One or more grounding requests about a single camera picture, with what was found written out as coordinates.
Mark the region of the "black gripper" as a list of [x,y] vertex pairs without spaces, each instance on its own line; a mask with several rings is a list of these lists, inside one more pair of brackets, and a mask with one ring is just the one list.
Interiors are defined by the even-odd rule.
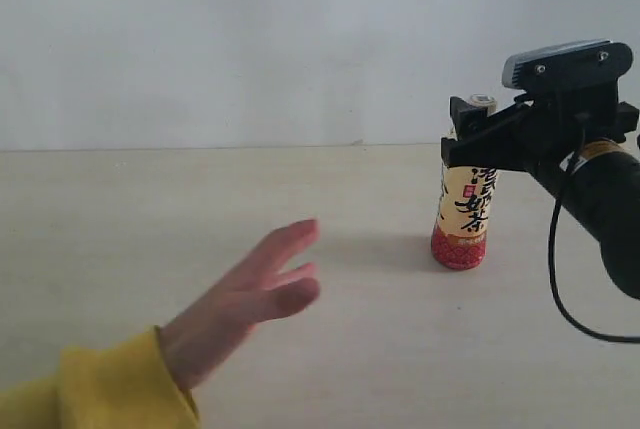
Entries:
[[620,102],[615,78],[517,87],[503,109],[492,96],[451,96],[442,161],[529,173],[598,242],[614,285],[638,298],[639,161],[621,146],[638,109]]

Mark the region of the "yellow sleeved forearm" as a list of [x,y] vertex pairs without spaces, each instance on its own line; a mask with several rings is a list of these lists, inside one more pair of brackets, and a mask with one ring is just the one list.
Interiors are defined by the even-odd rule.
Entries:
[[50,376],[1,394],[3,428],[198,428],[191,394],[174,382],[158,329],[116,347],[68,348]]

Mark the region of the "person's bare hand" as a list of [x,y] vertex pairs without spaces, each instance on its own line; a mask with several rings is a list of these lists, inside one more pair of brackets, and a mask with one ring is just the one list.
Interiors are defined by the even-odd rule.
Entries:
[[288,318],[320,295],[311,263],[286,271],[287,262],[318,239],[315,219],[267,234],[218,282],[159,329],[159,345],[183,391],[203,383],[258,324]]

